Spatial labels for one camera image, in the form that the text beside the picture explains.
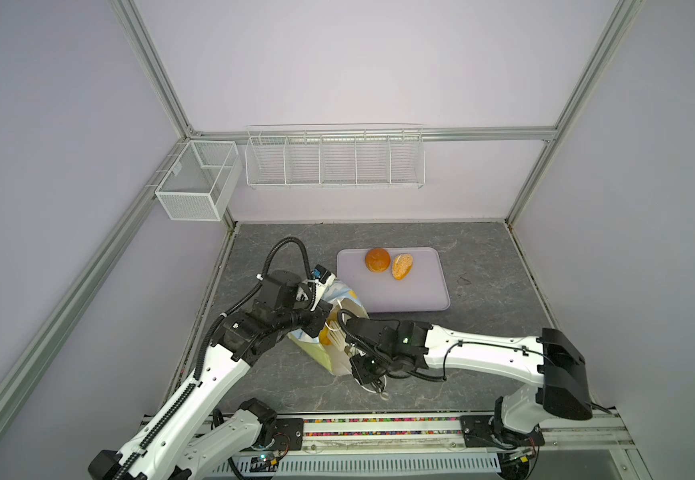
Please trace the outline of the green paper gift bag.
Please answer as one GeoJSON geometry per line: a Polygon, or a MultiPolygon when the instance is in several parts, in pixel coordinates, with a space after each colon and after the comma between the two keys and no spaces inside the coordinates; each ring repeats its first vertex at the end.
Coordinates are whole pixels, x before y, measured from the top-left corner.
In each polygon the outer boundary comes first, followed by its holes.
{"type": "Polygon", "coordinates": [[[333,376],[350,375],[355,378],[351,358],[359,354],[359,350],[346,343],[345,333],[338,324],[336,314],[339,309],[349,310],[361,318],[367,318],[369,314],[359,296],[339,279],[335,279],[325,289],[322,300],[329,304],[331,310],[319,334],[313,336],[302,330],[295,330],[287,334],[287,338],[333,376]]]}

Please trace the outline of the oval orange fake bread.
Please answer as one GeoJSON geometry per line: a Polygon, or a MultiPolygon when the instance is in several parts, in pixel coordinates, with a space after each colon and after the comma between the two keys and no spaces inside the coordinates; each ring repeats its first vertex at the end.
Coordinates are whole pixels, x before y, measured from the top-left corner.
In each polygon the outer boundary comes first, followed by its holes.
{"type": "Polygon", "coordinates": [[[415,258],[409,253],[401,253],[391,262],[391,275],[395,280],[403,280],[413,269],[415,258]]]}

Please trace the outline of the round brown fake bun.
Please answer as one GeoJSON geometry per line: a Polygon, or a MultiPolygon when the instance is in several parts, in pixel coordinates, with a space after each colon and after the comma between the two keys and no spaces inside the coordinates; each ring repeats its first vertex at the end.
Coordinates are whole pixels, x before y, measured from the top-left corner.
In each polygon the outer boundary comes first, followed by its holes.
{"type": "Polygon", "coordinates": [[[391,254],[383,248],[373,248],[365,254],[365,266],[370,272],[381,273],[391,267],[391,254]]]}

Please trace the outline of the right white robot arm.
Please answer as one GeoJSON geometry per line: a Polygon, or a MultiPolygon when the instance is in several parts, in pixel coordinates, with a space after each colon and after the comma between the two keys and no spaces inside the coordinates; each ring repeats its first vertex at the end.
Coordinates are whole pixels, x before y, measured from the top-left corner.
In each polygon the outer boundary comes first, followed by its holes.
{"type": "Polygon", "coordinates": [[[593,417],[587,362],[559,330],[495,337],[427,322],[371,320],[347,309],[337,311],[336,322],[351,352],[351,374],[363,387],[383,391],[389,378],[445,382],[451,370],[519,382],[515,393],[497,398],[485,426],[469,430],[478,444],[501,450],[541,446],[541,422],[593,417]]]}

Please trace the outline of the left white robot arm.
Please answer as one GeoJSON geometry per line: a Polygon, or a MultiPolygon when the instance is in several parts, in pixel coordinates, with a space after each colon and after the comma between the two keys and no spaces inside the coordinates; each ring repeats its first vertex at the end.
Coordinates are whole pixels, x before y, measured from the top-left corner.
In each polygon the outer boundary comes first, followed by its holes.
{"type": "Polygon", "coordinates": [[[202,479],[242,450],[267,446],[277,415],[256,399],[211,432],[197,432],[265,352],[291,332],[321,332],[331,312],[323,296],[333,281],[330,271],[310,264],[300,239],[277,242],[255,286],[208,328],[190,376],[129,442],[97,454],[90,477],[202,479]]]}

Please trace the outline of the yellow fake bread in bag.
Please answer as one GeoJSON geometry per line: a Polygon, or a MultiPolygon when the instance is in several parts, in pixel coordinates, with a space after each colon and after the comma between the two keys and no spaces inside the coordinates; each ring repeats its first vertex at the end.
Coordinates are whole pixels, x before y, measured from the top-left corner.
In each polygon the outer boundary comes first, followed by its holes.
{"type": "Polygon", "coordinates": [[[321,332],[318,334],[319,343],[323,346],[335,345],[339,340],[341,329],[336,320],[336,311],[332,310],[324,322],[321,332]]]}

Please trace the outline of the lavender plastic tray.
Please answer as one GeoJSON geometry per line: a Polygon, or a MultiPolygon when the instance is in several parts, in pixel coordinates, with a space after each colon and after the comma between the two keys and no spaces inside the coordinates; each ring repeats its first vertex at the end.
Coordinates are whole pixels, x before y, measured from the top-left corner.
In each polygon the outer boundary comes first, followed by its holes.
{"type": "Polygon", "coordinates": [[[343,249],[336,256],[336,277],[349,286],[367,312],[437,312],[451,306],[439,252],[431,247],[387,248],[392,258],[413,256],[409,274],[396,280],[391,268],[370,272],[365,265],[368,249],[343,249]]]}

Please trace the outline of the small white mesh basket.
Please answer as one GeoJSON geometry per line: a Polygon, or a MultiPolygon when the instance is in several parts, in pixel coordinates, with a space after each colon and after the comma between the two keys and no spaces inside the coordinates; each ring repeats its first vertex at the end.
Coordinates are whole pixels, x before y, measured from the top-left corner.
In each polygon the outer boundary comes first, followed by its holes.
{"type": "Polygon", "coordinates": [[[155,194],[171,220],[222,221],[241,173],[234,142],[188,140],[155,194]]]}

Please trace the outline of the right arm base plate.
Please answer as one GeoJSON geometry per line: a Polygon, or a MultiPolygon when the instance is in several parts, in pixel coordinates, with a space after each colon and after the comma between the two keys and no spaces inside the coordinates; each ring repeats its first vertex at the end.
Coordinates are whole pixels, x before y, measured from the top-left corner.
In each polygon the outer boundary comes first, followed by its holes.
{"type": "Polygon", "coordinates": [[[465,446],[498,450],[515,450],[523,447],[543,447],[545,438],[539,426],[529,433],[519,433],[503,427],[492,415],[463,415],[459,418],[465,446]]]}

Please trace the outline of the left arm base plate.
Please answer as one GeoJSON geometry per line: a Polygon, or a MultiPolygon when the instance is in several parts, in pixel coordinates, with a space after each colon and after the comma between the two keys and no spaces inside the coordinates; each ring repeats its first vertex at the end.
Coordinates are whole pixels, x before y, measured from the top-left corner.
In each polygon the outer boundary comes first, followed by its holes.
{"type": "Polygon", "coordinates": [[[275,422],[262,426],[257,440],[248,448],[248,451],[299,451],[303,439],[303,418],[278,418],[275,422]]]}

